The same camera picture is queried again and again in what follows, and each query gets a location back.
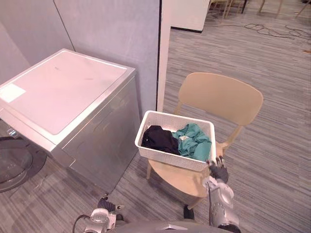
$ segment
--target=baseboard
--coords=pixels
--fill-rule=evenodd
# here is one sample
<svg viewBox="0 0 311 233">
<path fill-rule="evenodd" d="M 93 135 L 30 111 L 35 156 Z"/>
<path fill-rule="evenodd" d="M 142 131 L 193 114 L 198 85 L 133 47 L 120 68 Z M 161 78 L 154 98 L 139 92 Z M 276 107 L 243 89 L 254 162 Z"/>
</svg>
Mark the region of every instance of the baseboard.
<svg viewBox="0 0 311 233">
<path fill-rule="evenodd" d="M 193 29 L 187 29 L 187 28 L 178 28 L 178 27 L 171 27 L 171 29 L 175 30 L 182 30 L 182 31 L 187 31 L 187 32 L 193 32 L 193 33 L 202 33 L 200 30 L 193 30 Z"/>
</svg>

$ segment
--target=beige chair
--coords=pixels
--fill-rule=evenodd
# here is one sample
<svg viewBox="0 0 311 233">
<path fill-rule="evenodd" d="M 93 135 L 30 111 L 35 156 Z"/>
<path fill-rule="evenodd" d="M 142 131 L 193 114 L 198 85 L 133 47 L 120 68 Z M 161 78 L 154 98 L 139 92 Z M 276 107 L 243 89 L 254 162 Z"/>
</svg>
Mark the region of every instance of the beige chair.
<svg viewBox="0 0 311 233">
<path fill-rule="evenodd" d="M 179 102 L 174 114 L 179 114 L 183 104 L 202 109 L 237 124 L 237 128 L 226 142 L 216 143 L 217 156 L 225 151 L 238 136 L 243 126 L 250 124 L 259 112 L 262 94 L 252 86 L 239 80 L 211 73 L 192 73 L 184 80 L 178 94 Z M 147 179 L 151 170 L 175 188 L 197 197 L 188 206 L 192 209 L 207 196 L 202 180 L 209 175 L 209 169 L 201 172 L 149 160 Z"/>
<path fill-rule="evenodd" d="M 279 5 L 279 7 L 278 7 L 278 10 L 277 10 L 277 14 L 276 14 L 276 17 L 278 16 L 278 14 L 280 13 L 280 11 L 281 11 L 281 7 L 282 7 L 282 4 L 283 4 L 283 0 L 279 0 L 280 1 L 280 5 Z M 262 8 L 263 8 L 263 5 L 265 4 L 265 0 L 261 0 L 261 6 L 260 6 L 260 8 L 259 8 L 259 10 L 258 10 L 258 13 L 257 14 L 260 14 L 261 13 L 261 10 L 262 10 Z"/>
<path fill-rule="evenodd" d="M 223 18 L 224 18 L 224 17 L 225 17 L 225 14 L 226 14 L 226 11 L 227 11 L 227 7 L 228 7 L 229 0 L 210 0 L 210 1 L 209 1 L 208 8 L 207 8 L 207 13 L 208 13 L 208 11 L 209 11 L 210 6 L 212 5 L 212 3 L 218 4 L 219 2 L 225 4 L 225 9 L 224 9 L 224 13 L 223 13 Z"/>
<path fill-rule="evenodd" d="M 238 6 L 238 10 L 237 10 L 237 12 L 236 13 L 238 13 L 239 11 L 240 11 L 240 8 L 242 7 L 242 0 L 230 0 L 230 2 L 229 2 L 229 4 L 228 4 L 228 8 L 227 8 L 227 12 L 226 12 L 226 15 L 225 15 L 225 17 L 227 17 L 228 16 L 228 14 L 229 14 L 229 11 L 230 11 L 230 9 L 231 9 L 231 6 L 232 6 L 232 4 L 233 3 L 235 3 L 235 4 L 237 4 L 237 6 Z"/>
</svg>

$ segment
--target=label sticker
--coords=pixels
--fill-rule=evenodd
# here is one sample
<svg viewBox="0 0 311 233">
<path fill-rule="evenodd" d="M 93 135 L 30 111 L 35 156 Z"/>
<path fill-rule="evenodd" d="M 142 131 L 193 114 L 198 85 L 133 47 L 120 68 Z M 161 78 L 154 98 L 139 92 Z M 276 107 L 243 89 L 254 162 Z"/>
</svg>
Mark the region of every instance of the label sticker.
<svg viewBox="0 0 311 233">
<path fill-rule="evenodd" d="M 0 89 L 0 98 L 5 102 L 10 103 L 25 92 L 24 89 L 11 83 Z"/>
</svg>

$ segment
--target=chair backrest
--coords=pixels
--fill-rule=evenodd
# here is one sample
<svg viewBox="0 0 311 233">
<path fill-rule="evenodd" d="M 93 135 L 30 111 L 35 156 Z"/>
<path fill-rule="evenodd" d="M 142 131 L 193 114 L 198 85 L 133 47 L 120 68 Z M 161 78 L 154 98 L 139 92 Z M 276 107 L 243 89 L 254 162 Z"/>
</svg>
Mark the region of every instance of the chair backrest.
<svg viewBox="0 0 311 233">
<path fill-rule="evenodd" d="M 262 93 L 252 86 L 212 73 L 189 74 L 178 97 L 179 108 L 187 104 L 241 126 L 254 120 L 263 103 Z"/>
</svg>

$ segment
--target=gray partition wall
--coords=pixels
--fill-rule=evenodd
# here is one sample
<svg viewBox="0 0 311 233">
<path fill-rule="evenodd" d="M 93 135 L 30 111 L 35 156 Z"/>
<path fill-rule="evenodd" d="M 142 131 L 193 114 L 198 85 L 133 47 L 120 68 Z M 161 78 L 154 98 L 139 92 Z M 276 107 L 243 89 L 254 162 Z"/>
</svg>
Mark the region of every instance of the gray partition wall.
<svg viewBox="0 0 311 233">
<path fill-rule="evenodd" d="M 136 68 L 143 116 L 156 109 L 159 11 L 160 0 L 0 0 L 0 82 L 76 50 Z"/>
</svg>

